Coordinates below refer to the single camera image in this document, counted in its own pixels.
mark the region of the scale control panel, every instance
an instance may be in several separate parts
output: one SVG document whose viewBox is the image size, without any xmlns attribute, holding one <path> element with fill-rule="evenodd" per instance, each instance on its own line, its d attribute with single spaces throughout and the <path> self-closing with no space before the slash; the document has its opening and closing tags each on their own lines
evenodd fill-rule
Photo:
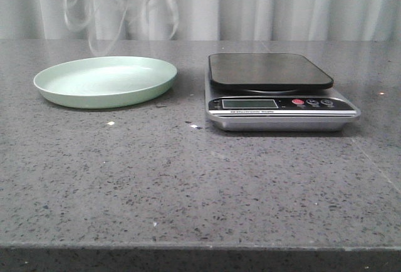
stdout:
<svg viewBox="0 0 401 272">
<path fill-rule="evenodd" d="M 330 97 L 221 97 L 209 102 L 211 114 L 352 116 L 356 111 L 346 102 Z"/>
</svg>

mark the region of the scale platform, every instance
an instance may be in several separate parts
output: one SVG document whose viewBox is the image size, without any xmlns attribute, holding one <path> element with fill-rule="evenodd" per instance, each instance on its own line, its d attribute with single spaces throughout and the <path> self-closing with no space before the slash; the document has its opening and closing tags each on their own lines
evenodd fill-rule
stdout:
<svg viewBox="0 0 401 272">
<path fill-rule="evenodd" d="M 228 131 L 339 131 L 360 111 L 333 83 L 296 54 L 214 54 L 206 114 Z"/>
</svg>

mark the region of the plate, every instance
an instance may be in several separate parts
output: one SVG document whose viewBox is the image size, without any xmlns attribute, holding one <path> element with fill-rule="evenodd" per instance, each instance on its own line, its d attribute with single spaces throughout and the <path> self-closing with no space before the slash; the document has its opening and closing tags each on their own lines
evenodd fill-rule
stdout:
<svg viewBox="0 0 401 272">
<path fill-rule="evenodd" d="M 33 79 L 45 99 L 73 108 L 115 108 L 151 100 L 172 86 L 177 69 L 166 61 L 115 56 L 47 68 Z"/>
</svg>

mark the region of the scale button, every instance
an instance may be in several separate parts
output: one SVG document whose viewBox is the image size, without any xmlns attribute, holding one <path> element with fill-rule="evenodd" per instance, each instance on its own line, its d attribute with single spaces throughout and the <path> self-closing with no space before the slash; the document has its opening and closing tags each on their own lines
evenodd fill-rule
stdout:
<svg viewBox="0 0 401 272">
<path fill-rule="evenodd" d="M 306 102 L 307 102 L 309 105 L 319 105 L 319 102 L 316 101 L 316 100 L 314 100 L 314 99 L 312 99 L 312 98 L 307 99 Z"/>
<path fill-rule="evenodd" d="M 322 104 L 324 104 L 324 105 L 327 105 L 327 106 L 332 106 L 332 105 L 333 105 L 333 101 L 331 101 L 331 100 L 326 100 L 326 99 L 321 100 L 320 103 L 322 103 Z"/>
<path fill-rule="evenodd" d="M 292 102 L 295 105 L 303 105 L 304 104 L 304 101 L 300 100 L 299 98 L 295 98 L 294 100 L 292 100 Z"/>
</svg>

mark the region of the countertop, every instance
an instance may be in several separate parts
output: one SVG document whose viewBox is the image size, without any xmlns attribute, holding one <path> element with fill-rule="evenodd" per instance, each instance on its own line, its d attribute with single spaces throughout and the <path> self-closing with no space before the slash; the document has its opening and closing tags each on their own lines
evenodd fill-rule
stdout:
<svg viewBox="0 0 401 272">
<path fill-rule="evenodd" d="M 303 55 L 362 115 L 333 133 L 219 130 L 204 106 L 214 53 Z M 400 42 L 119 41 L 110 55 L 179 74 L 139 105 L 66 108 L 33 77 L 92 57 L 87 42 L 0 40 L 5 265 L 31 263 L 18 250 L 212 249 L 389 252 L 401 267 Z"/>
</svg>

